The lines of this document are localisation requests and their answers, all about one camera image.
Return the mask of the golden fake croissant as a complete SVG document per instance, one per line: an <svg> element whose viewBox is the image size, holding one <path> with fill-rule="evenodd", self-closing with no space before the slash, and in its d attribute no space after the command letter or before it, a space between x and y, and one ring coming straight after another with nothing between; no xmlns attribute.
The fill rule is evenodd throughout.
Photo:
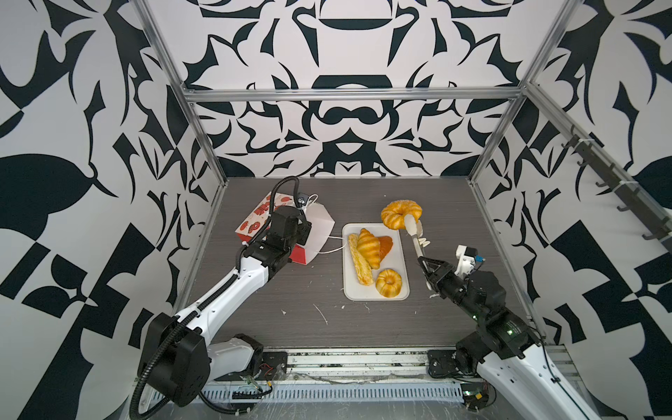
<svg viewBox="0 0 672 420"><path fill-rule="evenodd" d="M378 270L381 265L381 247L381 241L377 236L374 236L367 229L362 229L360 231L357 241L357 250L374 270Z"/></svg>

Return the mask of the long yellow fake bread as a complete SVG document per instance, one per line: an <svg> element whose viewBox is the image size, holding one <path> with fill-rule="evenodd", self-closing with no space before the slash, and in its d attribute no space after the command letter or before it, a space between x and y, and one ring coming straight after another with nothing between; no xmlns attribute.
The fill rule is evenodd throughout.
<svg viewBox="0 0 672 420"><path fill-rule="evenodd" d="M350 234L348 236L348 247L353 259L353 266L355 266L355 273L358 282L361 285L370 286L374 283L373 271L369 262L358 250L358 241L358 234Z"/></svg>

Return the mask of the round fluted yellow bun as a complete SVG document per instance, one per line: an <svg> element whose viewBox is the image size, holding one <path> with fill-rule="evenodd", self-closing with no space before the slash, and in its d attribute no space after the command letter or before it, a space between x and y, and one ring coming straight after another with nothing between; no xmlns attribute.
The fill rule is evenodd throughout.
<svg viewBox="0 0 672 420"><path fill-rule="evenodd" d="M403 288L402 276L393 269L381 271L376 279L376 290L386 299L397 297Z"/></svg>

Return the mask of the orange fake croissant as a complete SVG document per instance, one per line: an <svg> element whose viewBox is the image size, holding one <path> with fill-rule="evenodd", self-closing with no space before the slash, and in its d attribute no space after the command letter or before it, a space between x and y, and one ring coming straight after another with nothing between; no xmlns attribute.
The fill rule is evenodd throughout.
<svg viewBox="0 0 672 420"><path fill-rule="evenodd" d="M392 250L394 246L394 241L390 236L379 236L378 240L380 243L379 257L380 260L382 261Z"/></svg>

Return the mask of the golden ring shaped bread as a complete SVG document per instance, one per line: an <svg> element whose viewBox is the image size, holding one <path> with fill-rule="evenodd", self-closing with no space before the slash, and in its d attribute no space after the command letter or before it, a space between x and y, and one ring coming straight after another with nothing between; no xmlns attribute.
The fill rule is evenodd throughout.
<svg viewBox="0 0 672 420"><path fill-rule="evenodd" d="M392 230L405 228L405 217L411 215L415 222L418 222L423 214L423 208L410 199L393 201L383 208L381 212L381 221L384 226Z"/></svg>

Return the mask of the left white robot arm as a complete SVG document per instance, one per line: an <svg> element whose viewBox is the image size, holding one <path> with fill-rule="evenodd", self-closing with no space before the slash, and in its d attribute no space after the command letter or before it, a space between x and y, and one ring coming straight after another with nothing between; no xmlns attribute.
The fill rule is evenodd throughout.
<svg viewBox="0 0 672 420"><path fill-rule="evenodd" d="M219 283L177 314L161 313L150 322L131 395L132 419L149 418L170 402L184 407L219 377L255 374L264 351L260 343L244 334L219 344L213 338L290 262L292 250L306 244L310 231L305 208L280 206Z"/></svg>

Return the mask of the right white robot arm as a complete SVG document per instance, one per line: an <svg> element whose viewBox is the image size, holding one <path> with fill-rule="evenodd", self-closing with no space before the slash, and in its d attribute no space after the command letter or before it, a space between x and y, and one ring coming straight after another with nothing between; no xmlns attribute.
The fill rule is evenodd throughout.
<svg viewBox="0 0 672 420"><path fill-rule="evenodd" d="M455 350L428 353L434 379L478 376L526 419L596 419L598 413L552 362L540 332L507 307L494 273L465 274L449 262L419 257L430 289L475 324Z"/></svg>

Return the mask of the white rectangular tray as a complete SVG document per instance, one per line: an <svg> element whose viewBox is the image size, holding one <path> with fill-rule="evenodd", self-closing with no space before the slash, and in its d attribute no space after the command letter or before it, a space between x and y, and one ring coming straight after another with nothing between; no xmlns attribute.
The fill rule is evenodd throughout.
<svg viewBox="0 0 672 420"><path fill-rule="evenodd" d="M374 236L390 236L393 241L393 247L381 262L381 269L374 269L372 271L374 281L377 280L381 271L391 269L397 272L402 278L402 288L400 293L395 297L384 297L376 290L376 285L362 285L355 270L355 264L348 245L348 236L351 234L359 234L362 229L367 229ZM401 243L401 236L398 231L388 229L383 223L348 223L345 224L341 231L343 237L344 248L343 255L343 289L345 296L351 301L360 302L393 302L403 301L410 295L411 287L409 284L409 276L406 268L404 258L404 247Z"/></svg>

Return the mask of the small electronics board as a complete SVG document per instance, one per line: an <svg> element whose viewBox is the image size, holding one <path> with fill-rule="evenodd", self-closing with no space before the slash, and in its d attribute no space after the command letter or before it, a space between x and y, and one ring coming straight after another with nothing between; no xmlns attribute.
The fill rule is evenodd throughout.
<svg viewBox="0 0 672 420"><path fill-rule="evenodd" d="M497 399L496 389L485 381L461 383L463 403L468 411L480 412L490 407Z"/></svg>

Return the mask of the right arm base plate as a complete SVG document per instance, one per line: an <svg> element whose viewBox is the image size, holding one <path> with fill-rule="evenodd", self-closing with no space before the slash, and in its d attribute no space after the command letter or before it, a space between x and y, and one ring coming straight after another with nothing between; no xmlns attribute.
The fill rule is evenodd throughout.
<svg viewBox="0 0 672 420"><path fill-rule="evenodd" d="M429 350L428 375L434 379L470 376L473 370L472 358L464 349Z"/></svg>

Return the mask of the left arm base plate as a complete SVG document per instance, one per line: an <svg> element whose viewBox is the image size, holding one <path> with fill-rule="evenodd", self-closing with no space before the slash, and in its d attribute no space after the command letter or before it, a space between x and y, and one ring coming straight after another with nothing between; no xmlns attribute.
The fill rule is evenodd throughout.
<svg viewBox="0 0 672 420"><path fill-rule="evenodd" d="M283 376L288 365L288 353L285 351L264 351L254 356L251 368L243 372L234 372L215 378L216 382L243 381L247 376L252 379L270 381Z"/></svg>

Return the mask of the grey wall hook rack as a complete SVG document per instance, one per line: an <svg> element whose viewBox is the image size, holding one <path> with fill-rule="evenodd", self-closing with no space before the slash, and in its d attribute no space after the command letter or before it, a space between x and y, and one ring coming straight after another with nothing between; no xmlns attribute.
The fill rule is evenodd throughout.
<svg viewBox="0 0 672 420"><path fill-rule="evenodd" d="M647 229L647 234L642 235L643 240L657 241L671 253L670 213L597 140L581 133L574 124L570 126L570 135L563 148L579 155L578 165L581 169L590 168L597 175L596 187L615 194L621 201L617 210L632 213Z"/></svg>

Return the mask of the aluminium cage frame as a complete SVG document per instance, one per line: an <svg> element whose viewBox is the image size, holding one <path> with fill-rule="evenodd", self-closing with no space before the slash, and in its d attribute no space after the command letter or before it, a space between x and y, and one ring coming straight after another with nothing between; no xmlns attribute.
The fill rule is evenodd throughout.
<svg viewBox="0 0 672 420"><path fill-rule="evenodd" d="M584 135L590 136L581 129L579 123L572 119L550 94L536 83L535 78L542 72L541 66L549 59L551 50L558 46L566 29L576 15L580 3L578 1L563 2L554 24L542 42L541 49L532 61L530 71L524 75L521 83L515 87L348 87L347 89L261 89L261 90L201 90L187 89L173 62L168 45L163 37L157 19L146 1L135 1L133 6L141 21L145 36L159 56L159 62L170 82L178 103L190 126L196 133L199 145L206 153L210 164L219 163L215 149L205 132L199 117L194 111L195 103L239 103L241 102L298 102L303 101L369 101L369 100L444 100L444 99L504 99L511 105L503 113L496 126L493 139L500 142L504 132L511 126L519 108L526 101L531 101L549 118L549 121L568 140L572 124Z"/></svg>

